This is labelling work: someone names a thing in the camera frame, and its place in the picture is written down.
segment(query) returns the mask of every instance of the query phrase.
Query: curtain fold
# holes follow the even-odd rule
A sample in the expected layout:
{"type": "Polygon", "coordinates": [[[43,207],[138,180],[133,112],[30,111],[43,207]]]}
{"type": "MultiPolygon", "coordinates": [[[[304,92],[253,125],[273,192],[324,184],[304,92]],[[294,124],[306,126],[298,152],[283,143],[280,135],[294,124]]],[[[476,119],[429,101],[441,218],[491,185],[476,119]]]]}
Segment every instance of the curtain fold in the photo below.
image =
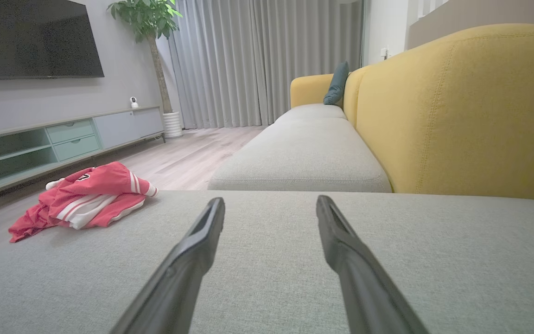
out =
{"type": "Polygon", "coordinates": [[[184,17],[169,45],[185,128],[269,125],[289,109],[294,78],[360,65],[360,0],[177,5],[184,17]]]}

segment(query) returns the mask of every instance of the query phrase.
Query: pillow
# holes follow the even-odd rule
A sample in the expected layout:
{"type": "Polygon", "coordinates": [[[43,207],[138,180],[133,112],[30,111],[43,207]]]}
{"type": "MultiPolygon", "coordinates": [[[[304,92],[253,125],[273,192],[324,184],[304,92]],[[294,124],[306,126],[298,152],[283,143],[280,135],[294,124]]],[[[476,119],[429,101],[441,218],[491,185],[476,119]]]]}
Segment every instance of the pillow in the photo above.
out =
{"type": "Polygon", "coordinates": [[[343,97],[343,91],[345,90],[345,81],[347,76],[350,74],[350,66],[347,64],[347,61],[339,64],[335,69],[333,74],[333,79],[331,80],[331,86],[329,86],[329,91],[327,95],[324,96],[324,104],[336,104],[343,97]]]}

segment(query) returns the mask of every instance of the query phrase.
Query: tree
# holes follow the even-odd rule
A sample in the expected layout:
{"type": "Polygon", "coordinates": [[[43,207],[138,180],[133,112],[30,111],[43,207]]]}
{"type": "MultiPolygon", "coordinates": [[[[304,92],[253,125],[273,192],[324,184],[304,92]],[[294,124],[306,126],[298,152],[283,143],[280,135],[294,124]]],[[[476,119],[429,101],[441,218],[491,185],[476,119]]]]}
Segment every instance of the tree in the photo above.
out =
{"type": "Polygon", "coordinates": [[[178,30],[173,19],[175,15],[179,17],[182,15],[176,11],[174,0],[124,0],[108,5],[107,10],[109,9],[113,19],[116,19],[118,15],[123,21],[129,23],[135,34],[136,43],[144,39],[148,40],[162,97],[162,106],[164,112],[172,112],[155,40],[162,35],[168,38],[171,32],[178,30]]]}

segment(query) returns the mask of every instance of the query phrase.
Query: sofa armrest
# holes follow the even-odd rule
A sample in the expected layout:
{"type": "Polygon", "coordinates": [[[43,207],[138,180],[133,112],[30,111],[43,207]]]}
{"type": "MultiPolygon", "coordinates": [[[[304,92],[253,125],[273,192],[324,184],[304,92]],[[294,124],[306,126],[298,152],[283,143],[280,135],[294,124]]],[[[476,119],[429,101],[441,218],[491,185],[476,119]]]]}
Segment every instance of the sofa armrest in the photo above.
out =
{"type": "Polygon", "coordinates": [[[292,80],[290,84],[291,108],[304,104],[323,103],[332,78],[333,74],[319,74],[292,80]]]}

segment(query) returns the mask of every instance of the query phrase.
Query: plant foliage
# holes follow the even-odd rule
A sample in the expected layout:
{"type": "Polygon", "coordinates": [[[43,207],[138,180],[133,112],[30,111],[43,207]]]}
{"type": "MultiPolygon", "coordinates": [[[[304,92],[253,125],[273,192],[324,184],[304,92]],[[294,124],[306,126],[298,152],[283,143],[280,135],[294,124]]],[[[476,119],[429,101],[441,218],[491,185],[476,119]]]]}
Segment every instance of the plant foliage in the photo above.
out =
{"type": "Polygon", "coordinates": [[[159,38],[164,35],[168,38],[172,31],[178,29],[174,16],[182,17],[176,11],[174,0],[123,0],[108,5],[109,9],[114,19],[118,16],[129,23],[137,43],[147,36],[159,38]]]}

